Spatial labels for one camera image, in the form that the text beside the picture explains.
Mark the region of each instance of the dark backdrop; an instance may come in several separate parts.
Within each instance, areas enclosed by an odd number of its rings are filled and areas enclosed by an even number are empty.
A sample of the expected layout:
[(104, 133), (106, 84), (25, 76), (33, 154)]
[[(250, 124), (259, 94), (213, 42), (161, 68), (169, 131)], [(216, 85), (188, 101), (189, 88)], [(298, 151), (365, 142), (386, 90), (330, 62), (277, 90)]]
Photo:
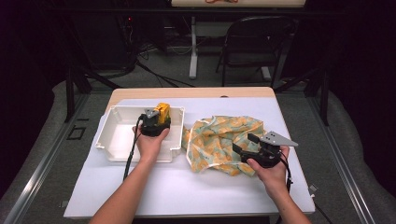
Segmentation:
[(327, 50), (332, 50), (332, 38), (343, 38), (329, 70), (330, 89), (358, 130), (365, 162), (378, 182), (396, 197), (395, 4), (392, 0), (349, 0), (342, 5), (337, 1), (308, 1), (309, 8), (345, 7), (348, 13), (341, 22), (301, 21), (282, 77), (298, 77), (317, 67)]
[(0, 196), (21, 169), (48, 113), (64, 60), (32, 1), (0, 3)]

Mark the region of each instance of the crumpled fabric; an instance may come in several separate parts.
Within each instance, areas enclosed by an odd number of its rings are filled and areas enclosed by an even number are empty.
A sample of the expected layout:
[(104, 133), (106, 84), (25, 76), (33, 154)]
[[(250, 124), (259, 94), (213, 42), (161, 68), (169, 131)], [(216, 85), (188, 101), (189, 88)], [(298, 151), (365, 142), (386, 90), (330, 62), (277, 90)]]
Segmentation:
[(252, 176), (253, 169), (233, 152), (233, 143), (244, 150), (259, 150), (248, 140), (248, 133), (263, 136), (263, 122), (248, 116), (213, 116), (197, 120), (190, 130), (184, 128), (181, 145), (187, 149), (186, 158), (195, 173), (214, 168), (228, 175), (242, 172)]

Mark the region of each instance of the human hand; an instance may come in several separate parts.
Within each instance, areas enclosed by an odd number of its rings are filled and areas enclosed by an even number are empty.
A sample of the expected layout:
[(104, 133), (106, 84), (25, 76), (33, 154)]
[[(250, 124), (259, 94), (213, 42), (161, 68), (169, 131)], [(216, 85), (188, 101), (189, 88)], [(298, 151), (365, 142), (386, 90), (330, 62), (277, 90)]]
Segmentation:
[(137, 148), (140, 152), (139, 162), (149, 162), (154, 163), (157, 160), (157, 156), (160, 153), (161, 143), (163, 139), (169, 134), (169, 129), (164, 129), (160, 135), (151, 137), (141, 134), (141, 126), (138, 129), (133, 127), (134, 134), (138, 136), (137, 138)]
[[(285, 161), (289, 156), (290, 149), (289, 147), (281, 146), (280, 150), (283, 153), (282, 159)], [(265, 190), (272, 199), (279, 197), (280, 194), (288, 193), (288, 189), (286, 187), (285, 164), (279, 162), (272, 168), (262, 168), (253, 159), (248, 159), (247, 163), (254, 171), (256, 171), (257, 176), (262, 181), (262, 183), (264, 183)]]

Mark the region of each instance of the white tray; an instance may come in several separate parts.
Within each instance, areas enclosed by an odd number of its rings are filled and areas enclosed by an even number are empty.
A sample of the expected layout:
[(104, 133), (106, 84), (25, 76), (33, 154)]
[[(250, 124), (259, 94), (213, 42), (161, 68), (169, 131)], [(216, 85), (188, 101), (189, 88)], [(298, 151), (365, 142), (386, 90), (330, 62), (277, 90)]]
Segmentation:
[[(109, 161), (127, 161), (134, 142), (134, 131), (137, 119), (145, 113), (148, 106), (114, 105), (106, 114), (103, 128), (100, 130), (99, 138), (95, 143), (96, 148), (102, 149)], [(181, 137), (184, 122), (184, 107), (170, 108), (171, 130), (163, 140), (157, 162), (171, 162), (180, 154)], [(132, 162), (138, 162), (140, 154), (138, 147), (134, 147)]]

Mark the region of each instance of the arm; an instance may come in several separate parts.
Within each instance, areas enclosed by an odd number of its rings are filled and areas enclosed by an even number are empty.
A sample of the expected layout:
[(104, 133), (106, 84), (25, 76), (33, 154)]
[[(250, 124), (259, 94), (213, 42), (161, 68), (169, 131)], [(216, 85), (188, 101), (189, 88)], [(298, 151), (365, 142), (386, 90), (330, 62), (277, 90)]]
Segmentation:
[[(282, 146), (280, 149), (287, 158), (289, 156), (289, 148)], [(259, 179), (264, 183), (265, 189), (270, 198), (274, 201), (284, 223), (311, 223), (290, 197), (285, 181), (286, 167), (282, 162), (268, 169), (262, 168), (253, 159), (247, 160), (247, 163), (256, 171)]]
[(143, 134), (139, 136), (137, 140), (140, 152), (139, 163), (96, 212), (90, 223), (132, 223), (149, 173), (157, 160), (161, 143), (168, 133), (169, 129), (165, 129), (157, 137)]

